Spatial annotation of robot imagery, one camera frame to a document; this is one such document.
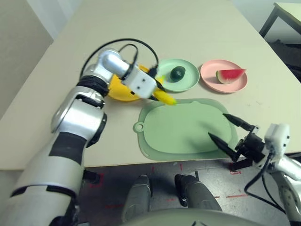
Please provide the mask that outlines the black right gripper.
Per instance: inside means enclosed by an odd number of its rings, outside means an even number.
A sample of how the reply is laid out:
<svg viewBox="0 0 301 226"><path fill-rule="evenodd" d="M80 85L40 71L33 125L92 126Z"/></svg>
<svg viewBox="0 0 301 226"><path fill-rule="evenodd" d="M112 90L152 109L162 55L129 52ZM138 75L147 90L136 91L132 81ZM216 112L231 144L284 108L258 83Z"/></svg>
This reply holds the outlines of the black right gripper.
<svg viewBox="0 0 301 226"><path fill-rule="evenodd" d="M235 126L249 131L247 136L245 136L244 139L240 139L236 145L235 150L237 151L237 154L239 156L242 155L253 162L260 162L265 157L262 153L265 143L256 135L259 127L251 125L243 119L228 113L223 113L223 116ZM226 153L233 161L235 160L236 152L233 151L225 141L212 133L208 132L208 135L220 150Z"/></svg>

